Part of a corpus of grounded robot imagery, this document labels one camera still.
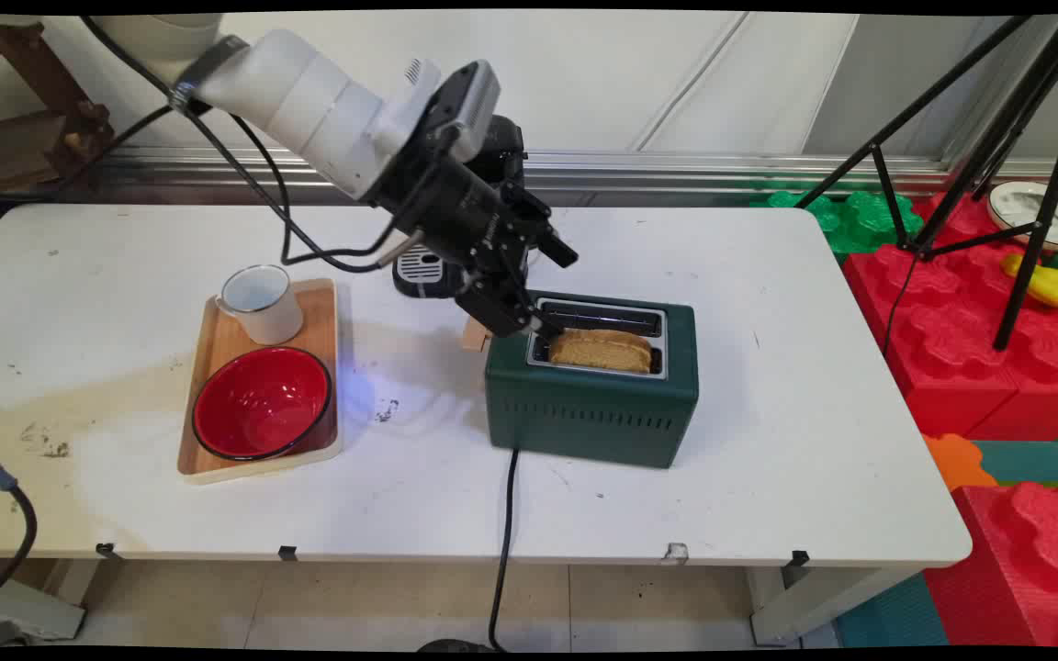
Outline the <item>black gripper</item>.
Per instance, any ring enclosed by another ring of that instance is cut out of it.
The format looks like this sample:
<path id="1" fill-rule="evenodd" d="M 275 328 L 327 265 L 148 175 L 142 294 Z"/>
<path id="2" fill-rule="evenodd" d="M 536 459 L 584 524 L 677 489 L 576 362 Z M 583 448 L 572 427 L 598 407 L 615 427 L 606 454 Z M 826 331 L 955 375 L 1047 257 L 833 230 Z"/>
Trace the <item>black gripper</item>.
<path id="1" fill-rule="evenodd" d="M 524 278 L 526 253 L 537 250 L 557 267 L 579 255 L 551 223 L 550 206 L 524 185 L 521 137 L 486 137 L 478 155 L 459 162 L 445 140 L 414 137 L 369 192 L 369 204 L 391 216 L 406 240 L 377 258 L 390 267 L 412 247 L 462 269 L 454 301 L 495 338 L 550 336 L 550 319 L 534 305 Z M 519 275 L 513 275 L 513 268 Z"/>

